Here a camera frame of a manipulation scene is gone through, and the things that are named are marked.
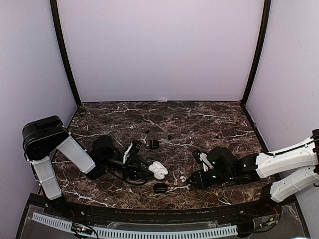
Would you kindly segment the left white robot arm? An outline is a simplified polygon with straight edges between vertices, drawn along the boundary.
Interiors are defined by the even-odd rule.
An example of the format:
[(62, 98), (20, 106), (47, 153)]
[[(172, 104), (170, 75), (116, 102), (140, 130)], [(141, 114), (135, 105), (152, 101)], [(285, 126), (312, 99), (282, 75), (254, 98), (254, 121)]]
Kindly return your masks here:
[(139, 156), (141, 142), (135, 140), (124, 152), (120, 152), (113, 139), (103, 134), (93, 141), (91, 151), (87, 151), (58, 116), (26, 124), (22, 129), (22, 137), (25, 159), (31, 164), (44, 195), (52, 201), (52, 211), (59, 217), (66, 217), (70, 213), (70, 205), (61, 199), (63, 193), (53, 167), (56, 154), (71, 162), (90, 180), (97, 180), (106, 172), (120, 172), (121, 180), (140, 186), (152, 176), (148, 169), (150, 164)]

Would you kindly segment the white earbud charging case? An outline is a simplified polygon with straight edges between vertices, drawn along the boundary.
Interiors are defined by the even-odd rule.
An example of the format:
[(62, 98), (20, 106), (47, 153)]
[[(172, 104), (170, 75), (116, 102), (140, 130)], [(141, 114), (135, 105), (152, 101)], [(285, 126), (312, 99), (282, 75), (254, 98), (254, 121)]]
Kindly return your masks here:
[(168, 175), (168, 170), (159, 161), (155, 161), (151, 164), (148, 170), (151, 171), (158, 180), (163, 180), (165, 176)]

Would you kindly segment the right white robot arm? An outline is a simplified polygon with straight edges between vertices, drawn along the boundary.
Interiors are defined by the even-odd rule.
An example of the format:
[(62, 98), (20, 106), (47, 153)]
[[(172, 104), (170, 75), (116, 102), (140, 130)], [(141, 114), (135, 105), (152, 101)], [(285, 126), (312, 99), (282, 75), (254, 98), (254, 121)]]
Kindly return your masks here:
[(208, 153), (195, 150), (192, 153), (203, 168), (187, 178), (188, 184), (198, 189), (224, 183), (244, 185), (271, 175), (294, 170), (284, 179), (262, 188), (262, 199), (254, 211), (265, 216), (279, 203), (298, 191), (319, 181), (319, 131), (293, 146), (273, 152), (259, 152), (237, 158), (227, 147), (216, 147)]

